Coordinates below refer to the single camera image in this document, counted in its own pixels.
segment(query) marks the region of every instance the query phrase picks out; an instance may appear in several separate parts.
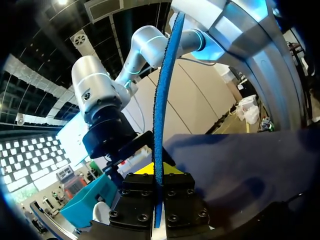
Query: blue cloth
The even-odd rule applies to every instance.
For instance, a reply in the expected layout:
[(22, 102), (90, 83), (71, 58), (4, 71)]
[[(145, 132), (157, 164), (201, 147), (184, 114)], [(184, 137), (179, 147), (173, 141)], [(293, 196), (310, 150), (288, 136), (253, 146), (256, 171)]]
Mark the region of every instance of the blue cloth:
[(153, 133), (154, 133), (154, 150), (152, 158), (154, 160), (154, 172), (157, 191), (157, 203), (155, 206), (156, 228), (160, 227), (162, 213), (162, 186), (163, 186), (163, 160), (162, 160), (162, 143), (164, 135), (164, 124), (166, 115), (167, 99), (169, 86), (176, 61), (177, 50), (180, 43), (181, 33), (184, 25), (185, 14), (179, 12), (173, 28), (162, 62), (158, 85), (155, 91), (154, 109), (153, 109)]

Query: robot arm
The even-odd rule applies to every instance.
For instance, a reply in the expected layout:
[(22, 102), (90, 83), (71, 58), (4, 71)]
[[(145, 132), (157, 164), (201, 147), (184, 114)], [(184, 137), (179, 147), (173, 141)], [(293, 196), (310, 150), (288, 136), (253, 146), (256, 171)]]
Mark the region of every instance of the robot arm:
[[(132, 36), (131, 49), (115, 81), (112, 81), (99, 59), (83, 56), (72, 67), (72, 83), (81, 114), (88, 124), (94, 123), (94, 115), (107, 106), (120, 111), (126, 107), (130, 98), (137, 92), (131, 82), (139, 76), (143, 66), (161, 67), (168, 39), (154, 26), (143, 26)], [(188, 29), (181, 35), (177, 58), (201, 51), (205, 38), (195, 29)]]
[[(154, 26), (144, 26), (132, 36), (131, 49), (122, 71), (111, 80), (100, 60), (83, 56), (72, 67), (74, 93), (84, 121), (90, 125), (83, 144), (92, 159), (117, 155), (118, 150), (132, 141), (136, 132), (121, 110), (138, 88), (133, 80), (146, 63), (161, 66), (168, 39)], [(182, 33), (177, 56), (200, 51), (205, 46), (201, 32), (189, 29)]]
[[(168, 39), (154, 26), (139, 28), (131, 38), (131, 49), (123, 68), (115, 82), (126, 86), (139, 76), (143, 66), (148, 63), (152, 68), (161, 67)], [(189, 29), (182, 33), (177, 58), (193, 51), (200, 51), (205, 46), (201, 32)]]

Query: white plastic bag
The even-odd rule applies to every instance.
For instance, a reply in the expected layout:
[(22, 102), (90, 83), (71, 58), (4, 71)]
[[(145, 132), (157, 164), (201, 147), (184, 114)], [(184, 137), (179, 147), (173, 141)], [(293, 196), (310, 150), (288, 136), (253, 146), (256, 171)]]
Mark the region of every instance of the white plastic bag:
[(241, 106), (245, 112), (248, 111), (252, 106), (257, 106), (256, 95), (251, 95), (243, 98), (239, 102), (239, 106)]
[(235, 109), (235, 114), (240, 119), (240, 121), (243, 121), (245, 119), (245, 112), (241, 106), (237, 106)]
[(248, 124), (255, 124), (259, 118), (259, 107), (255, 105), (250, 107), (244, 112), (244, 118)]

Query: ceiling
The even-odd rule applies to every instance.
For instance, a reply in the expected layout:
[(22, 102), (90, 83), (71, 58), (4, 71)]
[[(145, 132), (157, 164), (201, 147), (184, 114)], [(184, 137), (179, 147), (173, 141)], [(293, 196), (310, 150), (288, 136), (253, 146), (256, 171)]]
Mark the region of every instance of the ceiling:
[[(54, 134), (79, 112), (71, 69), (83, 52), (74, 46), (74, 35), (84, 31), (92, 54), (115, 79), (137, 29), (153, 25), (165, 32), (171, 2), (65, 1), (39, 1), (31, 29), (11, 51), (0, 76), (0, 139)], [(18, 113), (24, 114), (22, 126), (17, 125)]]

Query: screw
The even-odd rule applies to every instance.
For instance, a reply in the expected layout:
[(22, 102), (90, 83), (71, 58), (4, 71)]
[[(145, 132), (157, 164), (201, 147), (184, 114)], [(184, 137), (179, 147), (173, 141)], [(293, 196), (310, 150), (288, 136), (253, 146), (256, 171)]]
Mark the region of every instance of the screw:
[(176, 221), (178, 221), (178, 216), (177, 215), (175, 215), (175, 214), (171, 214), (169, 217), (168, 217), (168, 220), (170, 221), (170, 222), (176, 222)]
[(168, 196), (172, 197), (172, 196), (174, 196), (174, 195), (176, 195), (176, 193), (175, 193), (174, 191), (169, 191), (169, 192), (168, 192)]
[(87, 92), (84, 94), (83, 99), (84, 99), (85, 101), (87, 101), (87, 100), (90, 98), (90, 96), (91, 96), (90, 92), (87, 91)]
[(192, 194), (195, 193), (195, 190), (193, 190), (193, 189), (188, 189), (188, 190), (186, 191), (186, 193), (187, 193), (188, 195), (192, 195)]
[(123, 190), (122, 190), (122, 194), (123, 194), (123, 195), (128, 195), (129, 193), (130, 193), (130, 191), (127, 190), (127, 189), (123, 189)]
[(150, 195), (150, 192), (149, 192), (149, 191), (143, 191), (143, 192), (141, 193), (141, 195), (144, 196), (144, 197), (147, 197), (147, 196)]
[(149, 217), (147, 214), (141, 214), (140, 216), (138, 216), (138, 221), (140, 222), (146, 222), (149, 220)]
[(118, 212), (115, 210), (112, 210), (109, 212), (110, 218), (116, 218), (116, 217), (118, 217), (118, 215), (119, 215)]
[(201, 210), (198, 213), (198, 216), (201, 217), (201, 218), (206, 218), (208, 216), (208, 212), (206, 210)]

